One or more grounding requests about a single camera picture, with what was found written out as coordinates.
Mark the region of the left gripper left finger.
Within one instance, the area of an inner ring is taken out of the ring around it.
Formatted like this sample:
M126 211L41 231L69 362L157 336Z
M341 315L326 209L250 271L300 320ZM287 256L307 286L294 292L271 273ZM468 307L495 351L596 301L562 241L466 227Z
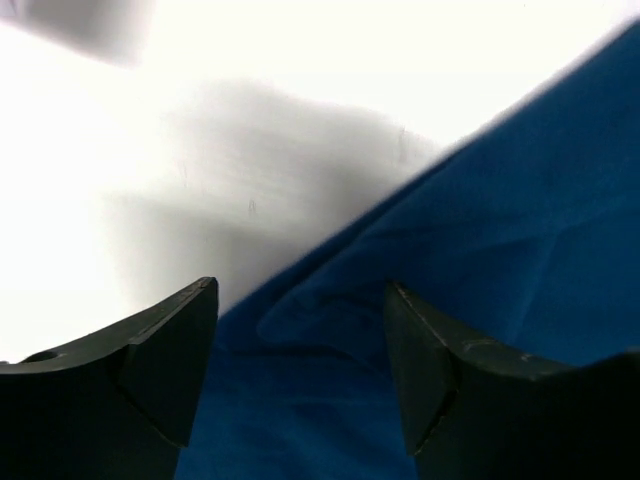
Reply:
M4 479L171 479L218 318L204 277L92 334L1 366Z

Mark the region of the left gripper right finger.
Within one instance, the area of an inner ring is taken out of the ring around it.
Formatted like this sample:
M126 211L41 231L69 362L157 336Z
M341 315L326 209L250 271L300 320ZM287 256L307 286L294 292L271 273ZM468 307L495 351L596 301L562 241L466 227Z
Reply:
M510 347L391 283L384 327L423 479L635 479L639 356L572 367Z

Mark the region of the blue t shirt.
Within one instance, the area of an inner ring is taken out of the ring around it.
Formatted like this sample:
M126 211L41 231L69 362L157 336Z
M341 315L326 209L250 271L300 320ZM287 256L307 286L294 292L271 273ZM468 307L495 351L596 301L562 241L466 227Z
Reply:
M572 367L639 356L639 26L220 320L180 479L419 479L395 283Z

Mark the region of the white t shirt stack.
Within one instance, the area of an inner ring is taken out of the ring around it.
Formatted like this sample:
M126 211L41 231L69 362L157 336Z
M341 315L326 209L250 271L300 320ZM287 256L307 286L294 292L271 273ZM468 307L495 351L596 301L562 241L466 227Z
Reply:
M141 61L157 3L149 0L3 1L1 21L120 66Z

